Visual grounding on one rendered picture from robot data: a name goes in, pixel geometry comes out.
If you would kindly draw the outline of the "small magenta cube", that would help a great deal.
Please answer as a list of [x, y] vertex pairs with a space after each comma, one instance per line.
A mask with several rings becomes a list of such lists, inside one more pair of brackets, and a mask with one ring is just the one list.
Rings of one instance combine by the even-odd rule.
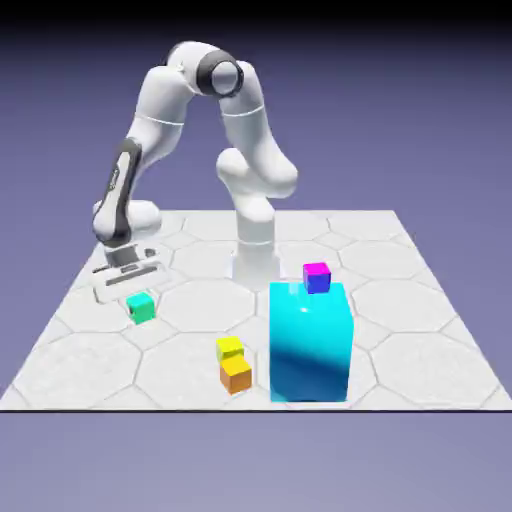
[[331, 285], [331, 270], [325, 262], [305, 263], [303, 283], [309, 294], [328, 293]]

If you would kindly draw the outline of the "small yellow cube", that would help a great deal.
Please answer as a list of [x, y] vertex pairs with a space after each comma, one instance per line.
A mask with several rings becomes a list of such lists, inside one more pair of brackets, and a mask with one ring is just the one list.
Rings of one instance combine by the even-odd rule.
[[216, 340], [216, 357], [218, 362], [234, 356], [243, 356], [244, 352], [244, 346], [237, 336], [228, 336]]

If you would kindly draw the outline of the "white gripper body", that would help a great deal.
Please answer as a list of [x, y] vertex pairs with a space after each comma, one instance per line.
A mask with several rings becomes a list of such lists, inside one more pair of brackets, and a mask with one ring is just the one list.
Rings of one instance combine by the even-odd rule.
[[96, 269], [92, 286], [97, 302], [109, 303], [140, 293], [169, 278], [169, 269], [158, 258], [148, 258], [124, 267]]

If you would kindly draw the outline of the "small green cube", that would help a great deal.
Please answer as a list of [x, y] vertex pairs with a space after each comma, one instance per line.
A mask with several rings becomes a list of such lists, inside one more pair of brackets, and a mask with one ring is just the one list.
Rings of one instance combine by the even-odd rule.
[[140, 292], [126, 299], [129, 316], [135, 325], [152, 320], [156, 316], [153, 298], [146, 292]]

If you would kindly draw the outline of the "large cyan box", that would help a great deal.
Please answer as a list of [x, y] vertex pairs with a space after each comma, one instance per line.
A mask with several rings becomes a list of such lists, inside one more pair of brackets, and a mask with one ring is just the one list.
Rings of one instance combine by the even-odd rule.
[[274, 402], [347, 398], [354, 319], [342, 283], [310, 294], [302, 283], [269, 288], [269, 379]]

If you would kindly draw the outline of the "small orange cube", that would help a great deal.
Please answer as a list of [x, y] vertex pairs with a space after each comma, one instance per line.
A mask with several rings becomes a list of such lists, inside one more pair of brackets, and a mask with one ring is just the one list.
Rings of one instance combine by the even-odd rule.
[[220, 380], [226, 390], [236, 394], [252, 386], [252, 368], [243, 355], [235, 355], [220, 362]]

